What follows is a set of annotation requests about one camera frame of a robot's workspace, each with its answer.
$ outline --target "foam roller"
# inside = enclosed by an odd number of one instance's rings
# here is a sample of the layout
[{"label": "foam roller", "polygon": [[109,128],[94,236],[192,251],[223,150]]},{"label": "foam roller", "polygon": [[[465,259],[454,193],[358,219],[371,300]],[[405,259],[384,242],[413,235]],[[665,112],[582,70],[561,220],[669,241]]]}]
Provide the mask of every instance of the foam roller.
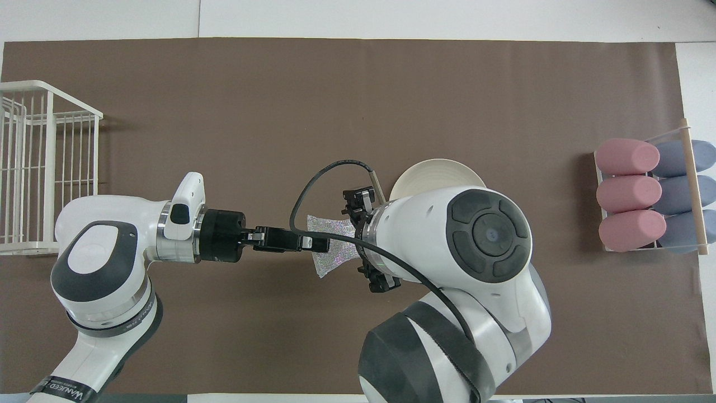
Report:
[{"label": "foam roller", "polygon": [[658,240],[667,230],[664,216],[636,210],[609,216],[599,225],[599,238],[615,252],[626,252]]},{"label": "foam roller", "polygon": [[659,182],[644,175],[615,176],[605,179],[596,190],[596,200],[610,213],[650,207],[662,196]]},{"label": "foam roller", "polygon": [[[696,172],[711,168],[716,163],[716,147],[708,141],[691,140],[694,148],[694,161]],[[667,141],[657,145],[661,158],[652,173],[661,178],[686,175],[686,161],[684,160],[684,147],[682,142]]]},{"label": "foam roller", "polygon": [[596,150],[596,166],[608,175],[639,175],[659,163],[659,150],[646,141],[610,138]]},{"label": "foam roller", "polygon": [[[716,202],[716,180],[705,175],[699,175],[697,178],[701,192],[701,207]],[[689,193],[688,176],[662,179],[659,183],[662,186],[662,197],[659,201],[654,203],[654,210],[664,215],[681,214],[691,211],[691,193]]]}]

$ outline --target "clear plastic holder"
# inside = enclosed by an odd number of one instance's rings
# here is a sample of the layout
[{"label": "clear plastic holder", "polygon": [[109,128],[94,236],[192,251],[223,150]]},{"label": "clear plastic holder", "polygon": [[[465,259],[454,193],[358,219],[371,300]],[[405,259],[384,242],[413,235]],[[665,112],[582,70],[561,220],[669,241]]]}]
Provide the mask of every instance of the clear plastic holder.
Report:
[{"label": "clear plastic holder", "polygon": [[[691,196],[691,208],[694,212],[694,222],[696,227],[696,240],[697,244],[695,245],[681,245],[677,247],[663,247],[658,245],[656,242],[652,242],[648,245],[645,245],[643,247],[633,249],[633,250],[660,250],[660,249],[679,249],[684,247],[697,247],[697,251],[699,255],[708,255],[709,254],[709,245],[706,240],[706,224],[704,222],[704,213],[701,206],[701,192],[699,189],[699,181],[697,178],[697,172],[696,172],[696,163],[694,159],[694,148],[691,142],[691,134],[689,132],[689,129],[691,126],[689,126],[689,123],[687,120],[681,119],[681,126],[679,128],[676,128],[670,132],[664,133],[662,135],[649,138],[645,140],[647,143],[658,145],[661,143],[666,143],[667,141],[681,141],[682,147],[684,150],[684,160],[686,162],[686,176],[688,177],[689,182],[689,192]],[[597,185],[601,184],[602,181],[608,178],[614,177],[613,175],[607,175],[603,174],[599,167],[596,166],[596,159],[594,162],[594,168],[596,169],[596,182]],[[654,179],[661,179],[658,176],[655,176],[651,172],[647,172],[644,174],[645,176],[651,176]],[[601,209],[601,218],[606,219],[608,216],[613,215],[612,213],[608,213],[604,209]],[[608,247],[604,247],[604,250],[607,252],[613,252],[613,250],[609,249]]]}]

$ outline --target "gray accent panel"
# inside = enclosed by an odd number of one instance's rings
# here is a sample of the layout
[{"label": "gray accent panel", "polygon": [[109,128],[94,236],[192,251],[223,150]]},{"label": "gray accent panel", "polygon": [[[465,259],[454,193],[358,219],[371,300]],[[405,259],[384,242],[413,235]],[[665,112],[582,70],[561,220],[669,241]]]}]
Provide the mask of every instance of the gray accent panel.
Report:
[{"label": "gray accent panel", "polygon": [[430,335],[472,391],[478,394],[478,402],[486,402],[495,394],[495,378],[485,357],[460,329],[435,308],[420,301],[403,313]]},{"label": "gray accent panel", "polygon": [[535,287],[537,287],[537,292],[544,300],[544,303],[547,305],[547,312],[549,312],[549,317],[552,317],[552,309],[549,307],[549,299],[547,298],[547,291],[544,288],[544,283],[542,283],[542,278],[539,276],[539,273],[535,269],[534,266],[532,266],[532,263],[529,264],[530,269],[530,275],[532,276],[532,281],[535,283]]},{"label": "gray accent panel", "polygon": [[358,375],[390,403],[443,402],[425,347],[402,313],[368,332]]},{"label": "gray accent panel", "polygon": [[530,340],[530,332],[527,328],[524,328],[517,333],[507,331],[505,328],[502,328],[502,330],[505,332],[505,336],[507,336],[507,340],[510,342],[512,350],[515,352],[515,360],[517,361],[517,367],[519,368],[525,363],[525,361],[527,361],[528,358],[532,356],[532,353],[534,352],[532,348],[532,340]]}]

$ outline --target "brown table surface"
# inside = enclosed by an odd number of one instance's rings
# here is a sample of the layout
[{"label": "brown table surface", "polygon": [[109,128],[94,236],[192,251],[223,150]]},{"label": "brown table surface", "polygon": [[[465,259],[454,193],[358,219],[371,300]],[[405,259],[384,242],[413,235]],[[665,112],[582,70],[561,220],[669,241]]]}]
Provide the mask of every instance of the brown table surface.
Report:
[{"label": "brown table surface", "polygon": [[[553,333],[499,394],[710,393],[696,255],[608,253],[591,152],[682,117],[673,44],[345,39],[10,42],[6,81],[39,79],[106,115],[103,193],[170,198],[187,171],[211,208],[286,227],[315,171],[372,165],[390,190],[428,158],[461,161],[530,220]],[[339,219],[331,172],[303,214]],[[31,389],[76,331],[50,257],[0,258],[0,392]],[[360,393],[365,333],[425,294],[368,292],[357,263],[247,250],[235,265],[158,263],[159,331],[109,392]]]}]

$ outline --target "dish rack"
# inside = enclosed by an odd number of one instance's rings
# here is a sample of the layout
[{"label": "dish rack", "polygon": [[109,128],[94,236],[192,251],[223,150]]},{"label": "dish rack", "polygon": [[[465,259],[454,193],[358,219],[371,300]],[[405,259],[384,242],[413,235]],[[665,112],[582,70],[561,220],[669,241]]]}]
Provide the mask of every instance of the dish rack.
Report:
[{"label": "dish rack", "polygon": [[[684,149],[684,160],[686,161],[686,175],[688,177],[689,182],[689,192],[691,196],[691,208],[694,212],[694,221],[696,224],[696,245],[683,245],[679,247],[674,248],[682,248],[682,247],[689,247],[689,246],[695,246],[697,247],[697,251],[699,255],[708,255],[709,254],[709,245],[706,240],[706,224],[704,223],[704,214],[701,207],[701,192],[699,190],[699,181],[697,178],[697,172],[696,172],[696,163],[694,160],[694,148],[691,143],[691,134],[689,132],[689,129],[691,126],[689,126],[689,123],[686,119],[681,119],[681,125],[679,128],[674,129],[670,132],[664,133],[662,135],[652,137],[648,140],[645,140],[647,143],[651,143],[653,145],[658,145],[661,143],[666,143],[667,141],[675,141],[679,140],[682,142],[683,149]],[[597,185],[601,184],[604,179],[613,177],[612,175],[606,175],[603,174],[599,167],[596,166],[596,159],[594,162],[594,167],[596,169],[596,181]],[[658,176],[655,176],[651,172],[647,172],[644,175],[651,176],[654,179],[660,179]],[[612,213],[606,212],[604,209],[601,209],[601,218],[605,219],[608,216],[612,215]],[[604,247],[604,249],[607,252],[613,252],[613,250],[609,249],[608,247]],[[661,250],[661,249],[671,249],[668,247],[663,247],[658,245],[656,242],[652,242],[651,244],[645,245],[643,247],[640,247],[638,249],[633,250]]]},{"label": "dish rack", "polygon": [[97,194],[102,112],[46,82],[0,82],[0,255],[57,253],[54,222]]}]

